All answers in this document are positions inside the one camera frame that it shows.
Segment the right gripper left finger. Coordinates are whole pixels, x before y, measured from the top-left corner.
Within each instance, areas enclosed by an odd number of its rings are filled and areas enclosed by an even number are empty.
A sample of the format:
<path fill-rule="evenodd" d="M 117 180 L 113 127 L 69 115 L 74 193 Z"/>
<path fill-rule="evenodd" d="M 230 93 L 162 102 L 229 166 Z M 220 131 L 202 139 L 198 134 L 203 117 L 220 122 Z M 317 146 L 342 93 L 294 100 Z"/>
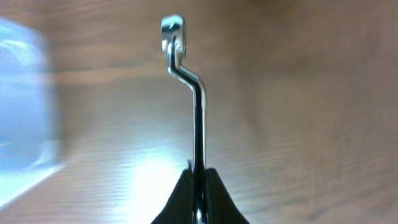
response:
<path fill-rule="evenodd" d="M 151 224 L 193 224 L 192 163 L 181 173 L 165 207 Z"/>

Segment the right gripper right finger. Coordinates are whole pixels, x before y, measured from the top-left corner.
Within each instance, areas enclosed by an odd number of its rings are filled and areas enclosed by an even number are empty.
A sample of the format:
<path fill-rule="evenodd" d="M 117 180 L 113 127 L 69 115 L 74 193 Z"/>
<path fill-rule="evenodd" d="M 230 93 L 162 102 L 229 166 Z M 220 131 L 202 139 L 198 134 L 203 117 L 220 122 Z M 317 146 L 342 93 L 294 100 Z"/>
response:
<path fill-rule="evenodd" d="M 214 168 L 206 170 L 205 191 L 208 224 L 249 224 Z"/>

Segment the silver offset wrench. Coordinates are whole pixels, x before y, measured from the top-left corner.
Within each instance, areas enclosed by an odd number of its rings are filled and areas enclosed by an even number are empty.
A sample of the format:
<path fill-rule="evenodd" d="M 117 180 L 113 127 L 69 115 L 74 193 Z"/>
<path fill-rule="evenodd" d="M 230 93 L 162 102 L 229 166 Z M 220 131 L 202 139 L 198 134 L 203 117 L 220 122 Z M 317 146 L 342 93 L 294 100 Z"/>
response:
<path fill-rule="evenodd" d="M 178 14 L 162 19 L 162 51 L 168 73 L 186 84 L 193 95 L 193 222 L 207 223 L 206 172 L 206 90 L 200 77 L 182 65 L 186 56 L 186 23 Z"/>

